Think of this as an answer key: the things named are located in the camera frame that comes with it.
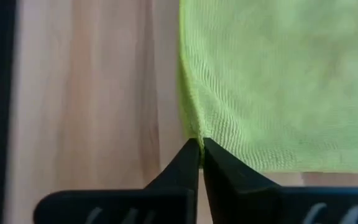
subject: green microfiber cloth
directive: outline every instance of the green microfiber cloth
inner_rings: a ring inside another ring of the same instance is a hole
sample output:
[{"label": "green microfiber cloth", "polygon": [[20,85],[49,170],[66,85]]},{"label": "green microfiber cloth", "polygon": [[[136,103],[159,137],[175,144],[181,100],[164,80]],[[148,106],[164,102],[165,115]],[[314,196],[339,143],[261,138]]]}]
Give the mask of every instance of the green microfiber cloth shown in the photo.
[{"label": "green microfiber cloth", "polygon": [[358,172],[358,1],[181,0],[189,137],[259,171]]}]

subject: light wood grain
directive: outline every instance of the light wood grain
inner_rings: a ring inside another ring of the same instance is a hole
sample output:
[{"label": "light wood grain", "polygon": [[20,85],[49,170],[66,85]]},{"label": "light wood grain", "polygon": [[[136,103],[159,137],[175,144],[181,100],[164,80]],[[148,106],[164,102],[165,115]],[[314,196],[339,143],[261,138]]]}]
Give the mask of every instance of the light wood grain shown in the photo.
[{"label": "light wood grain", "polygon": [[[143,187],[185,142],[178,0],[21,0],[5,223],[32,223],[64,189]],[[266,174],[282,185],[358,185],[355,174]],[[199,223],[211,223],[200,175]]]}]

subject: microfiber cloth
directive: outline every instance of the microfiber cloth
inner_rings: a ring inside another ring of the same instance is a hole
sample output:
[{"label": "microfiber cloth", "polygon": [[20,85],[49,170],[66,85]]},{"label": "microfiber cloth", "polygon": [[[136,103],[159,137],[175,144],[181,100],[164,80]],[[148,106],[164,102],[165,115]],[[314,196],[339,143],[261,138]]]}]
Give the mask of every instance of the microfiber cloth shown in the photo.
[{"label": "microfiber cloth", "polygon": [[259,171],[358,172],[358,0],[181,0],[189,137]]}]

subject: fabric texture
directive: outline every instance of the fabric texture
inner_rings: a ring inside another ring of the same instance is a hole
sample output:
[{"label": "fabric texture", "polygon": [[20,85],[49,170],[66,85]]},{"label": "fabric texture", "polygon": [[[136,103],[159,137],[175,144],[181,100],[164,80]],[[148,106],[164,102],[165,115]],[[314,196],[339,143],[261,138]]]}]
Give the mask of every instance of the fabric texture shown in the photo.
[{"label": "fabric texture", "polygon": [[189,137],[259,171],[358,172],[358,1],[181,0]]}]

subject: wooden surface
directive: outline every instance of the wooden surface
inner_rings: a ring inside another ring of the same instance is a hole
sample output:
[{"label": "wooden surface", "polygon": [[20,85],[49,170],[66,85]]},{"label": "wooden surface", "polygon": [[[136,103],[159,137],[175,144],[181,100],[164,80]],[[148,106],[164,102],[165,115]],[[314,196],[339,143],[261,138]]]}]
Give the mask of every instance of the wooden surface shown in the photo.
[{"label": "wooden surface", "polygon": [[[21,0],[5,223],[63,189],[143,187],[185,142],[176,98],[178,1]],[[266,174],[358,185],[357,174]],[[211,223],[200,182],[199,223]]]}]

